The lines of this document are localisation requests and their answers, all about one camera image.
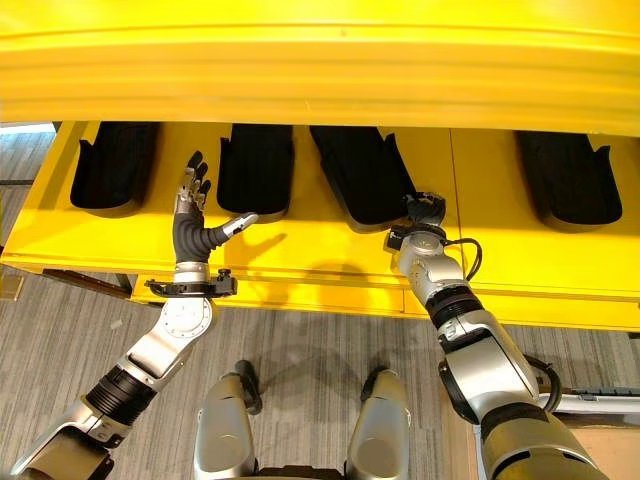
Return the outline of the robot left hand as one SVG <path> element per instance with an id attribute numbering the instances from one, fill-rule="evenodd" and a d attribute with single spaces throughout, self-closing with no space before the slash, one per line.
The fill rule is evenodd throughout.
<path id="1" fill-rule="evenodd" d="M 208 164 L 196 150 L 189 159 L 178 187 L 172 224 L 173 248 L 177 263 L 207 263 L 212 251 L 255 224 L 254 212 L 241 214 L 217 227 L 204 225 L 204 206 L 211 188 L 205 179 Z"/>

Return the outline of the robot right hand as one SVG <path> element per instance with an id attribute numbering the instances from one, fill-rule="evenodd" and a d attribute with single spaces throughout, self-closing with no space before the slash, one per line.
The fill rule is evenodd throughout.
<path id="1" fill-rule="evenodd" d="M 431 192 L 406 194 L 407 216 L 414 224 L 440 226 L 446 214 L 446 200 Z"/>

